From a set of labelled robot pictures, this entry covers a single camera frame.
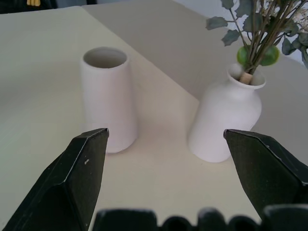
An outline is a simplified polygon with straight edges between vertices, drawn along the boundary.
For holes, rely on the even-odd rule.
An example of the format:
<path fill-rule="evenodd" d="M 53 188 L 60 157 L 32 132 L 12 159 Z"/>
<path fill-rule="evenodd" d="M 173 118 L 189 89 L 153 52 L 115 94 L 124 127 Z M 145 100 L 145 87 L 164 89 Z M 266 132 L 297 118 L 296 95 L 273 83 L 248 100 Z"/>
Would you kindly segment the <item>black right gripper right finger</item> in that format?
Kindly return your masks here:
<path fill-rule="evenodd" d="M 224 130 L 244 192 L 259 216 L 269 205 L 308 204 L 308 166 L 274 138 Z"/>

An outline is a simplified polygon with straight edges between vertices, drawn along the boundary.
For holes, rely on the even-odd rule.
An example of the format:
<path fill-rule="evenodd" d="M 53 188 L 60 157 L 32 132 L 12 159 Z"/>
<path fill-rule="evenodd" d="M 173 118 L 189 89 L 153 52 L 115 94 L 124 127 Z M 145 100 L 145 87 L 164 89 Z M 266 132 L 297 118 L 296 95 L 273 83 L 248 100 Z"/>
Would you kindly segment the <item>green leafy flower bouquet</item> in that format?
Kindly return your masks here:
<path fill-rule="evenodd" d="M 259 66 L 277 62 L 279 54 L 286 56 L 300 51 L 302 63 L 308 69 L 308 0 L 220 0 L 231 19 L 211 17 L 206 29 L 235 25 L 222 38 L 224 46 L 241 39 L 243 46 L 237 54 L 242 66 L 239 82 L 251 85 Z"/>

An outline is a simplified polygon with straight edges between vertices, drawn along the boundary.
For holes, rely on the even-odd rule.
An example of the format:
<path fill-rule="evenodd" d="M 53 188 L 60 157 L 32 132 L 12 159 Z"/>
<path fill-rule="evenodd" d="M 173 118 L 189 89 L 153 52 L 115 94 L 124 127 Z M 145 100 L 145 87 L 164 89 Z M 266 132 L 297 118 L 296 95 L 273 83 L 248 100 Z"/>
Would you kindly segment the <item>dark object with yellow stripes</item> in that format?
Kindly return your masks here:
<path fill-rule="evenodd" d="M 56 0 L 0 0 L 0 14 L 57 9 Z"/>

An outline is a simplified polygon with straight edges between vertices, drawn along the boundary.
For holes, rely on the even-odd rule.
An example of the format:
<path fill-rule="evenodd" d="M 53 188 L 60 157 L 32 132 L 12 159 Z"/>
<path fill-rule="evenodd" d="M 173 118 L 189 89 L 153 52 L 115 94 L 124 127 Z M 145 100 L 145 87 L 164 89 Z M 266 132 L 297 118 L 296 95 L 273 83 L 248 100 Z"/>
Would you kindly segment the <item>white cylindrical vase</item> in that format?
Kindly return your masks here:
<path fill-rule="evenodd" d="M 98 47 L 80 61 L 86 129 L 107 128 L 106 151 L 115 154 L 138 137 L 130 59 L 123 51 Z"/>

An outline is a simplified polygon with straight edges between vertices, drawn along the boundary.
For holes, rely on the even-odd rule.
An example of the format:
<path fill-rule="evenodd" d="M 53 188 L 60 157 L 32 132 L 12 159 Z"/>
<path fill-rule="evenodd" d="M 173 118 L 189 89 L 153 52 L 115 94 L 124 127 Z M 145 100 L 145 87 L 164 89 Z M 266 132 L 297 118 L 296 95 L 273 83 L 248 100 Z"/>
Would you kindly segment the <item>white bottle-shaped vase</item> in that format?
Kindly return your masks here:
<path fill-rule="evenodd" d="M 242 67 L 232 64 L 226 78 L 205 90 L 188 135 L 188 147 L 198 158 L 211 163 L 227 160 L 231 153 L 223 137 L 224 130 L 248 130 L 258 121 L 262 103 L 257 89 L 266 79 L 256 71 L 249 85 L 239 82 Z"/>

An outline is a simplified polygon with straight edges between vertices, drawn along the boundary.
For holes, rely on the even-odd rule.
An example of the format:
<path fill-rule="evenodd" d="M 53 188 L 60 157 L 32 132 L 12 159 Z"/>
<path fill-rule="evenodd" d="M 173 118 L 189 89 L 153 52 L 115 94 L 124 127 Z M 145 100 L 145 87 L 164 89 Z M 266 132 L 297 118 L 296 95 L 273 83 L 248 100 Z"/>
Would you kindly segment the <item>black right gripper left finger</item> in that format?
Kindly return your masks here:
<path fill-rule="evenodd" d="M 74 137 L 2 231 L 88 231 L 101 189 L 109 130 Z"/>

